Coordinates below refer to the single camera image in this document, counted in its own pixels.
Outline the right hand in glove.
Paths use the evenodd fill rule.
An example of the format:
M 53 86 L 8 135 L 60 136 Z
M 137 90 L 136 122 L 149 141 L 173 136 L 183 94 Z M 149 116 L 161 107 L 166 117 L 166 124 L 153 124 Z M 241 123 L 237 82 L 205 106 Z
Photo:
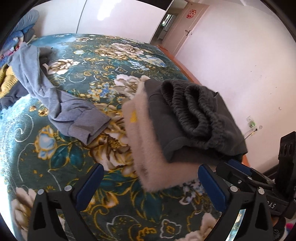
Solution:
M 295 225 L 295 215 L 293 219 L 287 219 L 283 216 L 272 217 L 273 223 L 273 240 L 284 240 Z

